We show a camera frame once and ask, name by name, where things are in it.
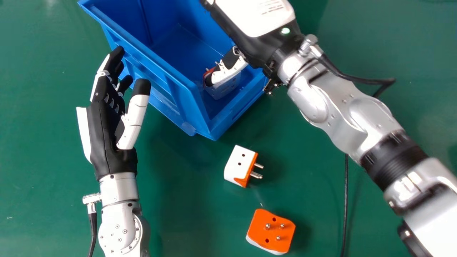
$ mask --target metal prong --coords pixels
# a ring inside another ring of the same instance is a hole
[[[254,172],[254,171],[251,171],[251,177],[255,177],[256,179],[262,179],[263,178],[263,175],[262,174],[259,174],[257,172]]]
[[[256,166],[257,168],[263,169],[263,165],[260,165],[258,163],[254,163],[254,166]]]

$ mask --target bolt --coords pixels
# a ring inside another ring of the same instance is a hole
[[[317,37],[313,34],[308,34],[305,36],[300,48],[298,49],[298,54],[301,56],[306,56],[311,51],[311,46],[317,44]]]

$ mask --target green indicator light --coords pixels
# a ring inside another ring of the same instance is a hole
[[[290,33],[290,28],[288,28],[288,27],[282,28],[281,33],[284,35],[288,35]]]

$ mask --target blue container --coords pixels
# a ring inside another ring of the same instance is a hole
[[[111,49],[123,46],[123,75],[153,84],[149,103],[190,136],[217,140],[261,95],[266,78],[248,66],[220,100],[202,90],[205,68],[234,43],[198,0],[80,0]]]

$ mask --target screw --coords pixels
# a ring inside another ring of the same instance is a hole
[[[317,37],[313,34],[308,34],[305,36],[303,43],[298,49],[298,54],[301,56],[306,56],[311,51],[311,46],[317,44]]]

